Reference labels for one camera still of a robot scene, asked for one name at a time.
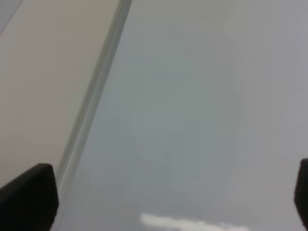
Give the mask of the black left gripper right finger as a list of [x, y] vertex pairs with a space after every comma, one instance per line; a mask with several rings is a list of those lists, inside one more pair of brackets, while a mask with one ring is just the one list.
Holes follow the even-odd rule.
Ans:
[[295, 193], [294, 203], [303, 223], [303, 226], [308, 230], [308, 159], [302, 159], [300, 162]]

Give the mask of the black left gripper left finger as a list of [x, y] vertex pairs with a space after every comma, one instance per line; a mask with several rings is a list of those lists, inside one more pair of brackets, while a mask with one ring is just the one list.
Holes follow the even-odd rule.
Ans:
[[59, 198], [51, 164], [37, 164], [0, 189], [2, 231], [49, 231]]

